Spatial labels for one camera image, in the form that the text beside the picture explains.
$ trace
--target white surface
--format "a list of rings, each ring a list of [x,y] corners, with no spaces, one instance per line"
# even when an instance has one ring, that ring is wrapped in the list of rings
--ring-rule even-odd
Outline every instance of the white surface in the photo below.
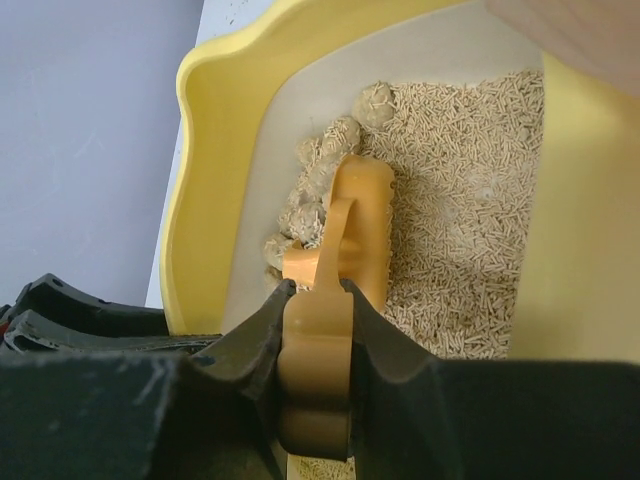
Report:
[[[205,0],[202,8],[202,17],[200,19],[200,28],[196,45],[199,45],[211,38],[220,35],[226,35],[240,28],[246,27],[255,19],[257,19],[268,7],[272,0]],[[164,220],[169,206],[169,199],[176,183],[176,175],[180,165],[180,155],[182,151],[182,122],[178,130],[178,139],[176,141],[173,153],[173,163],[171,164],[171,173],[169,175],[169,184],[167,186],[164,209],[162,213],[162,225],[156,242],[155,256],[153,259],[153,267],[147,290],[146,306],[162,308],[162,295],[160,292],[160,244],[162,241],[162,229],[164,228]]]
[[[142,304],[202,0],[0,2],[0,302],[52,272]]]
[[[478,83],[541,67],[540,51],[490,16],[481,3],[423,15],[348,45],[303,69],[274,97],[258,135],[245,196],[223,331],[264,302],[262,242],[298,174],[295,144],[349,113],[377,80]]]

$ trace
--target black plastic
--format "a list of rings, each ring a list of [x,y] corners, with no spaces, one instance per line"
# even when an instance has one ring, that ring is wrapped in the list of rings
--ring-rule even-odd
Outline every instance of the black plastic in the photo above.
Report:
[[[87,295],[52,274],[24,287],[15,305],[0,317],[9,323],[31,310],[77,332],[101,337],[143,337],[168,335],[164,311],[105,302]]]

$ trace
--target yellow litter box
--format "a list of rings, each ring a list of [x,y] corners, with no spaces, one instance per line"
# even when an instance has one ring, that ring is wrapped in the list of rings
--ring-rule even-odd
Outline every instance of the yellow litter box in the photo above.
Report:
[[[640,360],[640,101],[456,0],[276,0],[187,55],[182,164],[161,257],[174,334],[228,331],[264,300],[261,247],[295,143],[377,80],[478,83],[545,71],[538,190],[513,357]]]

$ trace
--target litter clump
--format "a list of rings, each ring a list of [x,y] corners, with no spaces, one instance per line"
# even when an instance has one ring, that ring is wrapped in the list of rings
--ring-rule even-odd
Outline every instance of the litter clump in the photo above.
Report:
[[[363,126],[381,128],[393,118],[395,106],[388,83],[377,82],[365,88],[353,103],[351,114]]]
[[[274,233],[267,238],[262,248],[262,256],[267,265],[282,271],[282,256],[291,244],[293,244],[293,240],[281,233]]]
[[[302,166],[313,165],[320,158],[322,140],[318,137],[305,138],[296,145],[296,157]]]
[[[349,116],[339,117],[324,131],[320,155],[360,152],[360,124]]]
[[[325,211],[320,203],[305,203],[291,216],[291,233],[303,245],[315,243],[323,232]]]

